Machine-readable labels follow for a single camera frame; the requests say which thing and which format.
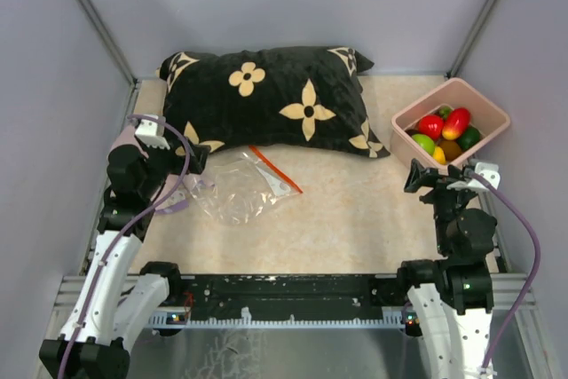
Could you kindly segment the red toy apple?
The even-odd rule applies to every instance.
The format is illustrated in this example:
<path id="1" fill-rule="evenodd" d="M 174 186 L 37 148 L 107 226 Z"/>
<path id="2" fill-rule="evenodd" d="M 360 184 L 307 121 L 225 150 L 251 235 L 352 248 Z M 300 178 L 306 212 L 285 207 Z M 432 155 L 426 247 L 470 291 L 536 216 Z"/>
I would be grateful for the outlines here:
<path id="1" fill-rule="evenodd" d="M 441 116 L 427 114 L 418 122 L 417 130 L 421 134 L 436 141 L 441 137 L 444 125 L 445 121 Z"/>

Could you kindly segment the red yellow toy mango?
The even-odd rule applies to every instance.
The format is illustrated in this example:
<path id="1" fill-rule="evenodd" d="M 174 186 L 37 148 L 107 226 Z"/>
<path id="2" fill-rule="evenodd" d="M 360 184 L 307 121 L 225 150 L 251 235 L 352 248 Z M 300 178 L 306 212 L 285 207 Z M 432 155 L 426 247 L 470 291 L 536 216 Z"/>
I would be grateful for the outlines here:
<path id="1" fill-rule="evenodd" d="M 446 118 L 442 137 L 446 140 L 456 140 L 468 128 L 470 119 L 471 114 L 467 108 L 456 108 Z"/>

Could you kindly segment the clear zip bag orange zipper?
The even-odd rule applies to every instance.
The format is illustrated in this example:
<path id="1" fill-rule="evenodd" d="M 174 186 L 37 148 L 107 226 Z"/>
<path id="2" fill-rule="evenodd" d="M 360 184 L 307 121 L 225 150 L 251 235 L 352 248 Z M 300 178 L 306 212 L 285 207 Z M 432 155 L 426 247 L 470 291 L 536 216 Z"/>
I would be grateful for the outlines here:
<path id="1" fill-rule="evenodd" d="M 244 225 L 303 193 L 256 146 L 209 161 L 203 174 L 192 177 L 188 191 L 209 217 L 224 225 Z"/>

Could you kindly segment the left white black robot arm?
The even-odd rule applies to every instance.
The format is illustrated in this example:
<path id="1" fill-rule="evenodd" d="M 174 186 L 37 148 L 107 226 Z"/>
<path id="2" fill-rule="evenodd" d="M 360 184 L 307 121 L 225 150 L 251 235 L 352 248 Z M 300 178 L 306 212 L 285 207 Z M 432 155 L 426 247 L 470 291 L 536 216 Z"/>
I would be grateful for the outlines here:
<path id="1" fill-rule="evenodd" d="M 106 169 L 96 247 L 80 294 L 59 336 L 42 342 L 39 359 L 52 378 L 124 378 L 134 343 L 161 305 L 178 303 L 185 284 L 177 265 L 146 264 L 124 287 L 156 210 L 201 172 L 208 149 L 163 118 L 135 115 L 134 143 L 114 148 Z"/>

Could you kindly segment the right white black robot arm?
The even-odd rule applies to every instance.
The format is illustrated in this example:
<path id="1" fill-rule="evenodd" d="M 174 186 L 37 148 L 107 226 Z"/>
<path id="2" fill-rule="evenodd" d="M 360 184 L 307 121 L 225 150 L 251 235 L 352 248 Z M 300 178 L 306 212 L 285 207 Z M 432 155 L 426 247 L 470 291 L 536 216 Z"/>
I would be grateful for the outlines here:
<path id="1" fill-rule="evenodd" d="M 404 190 L 427 187 L 420 201 L 433 208 L 438 260 L 410 260 L 397 272 L 398 297 L 410 304 L 426 345 L 433 378 L 494 378 L 485 361 L 493 319 L 493 281 L 486 258 L 493 252 L 495 217 L 469 202 L 476 193 L 465 172 L 447 174 L 410 163 Z"/>

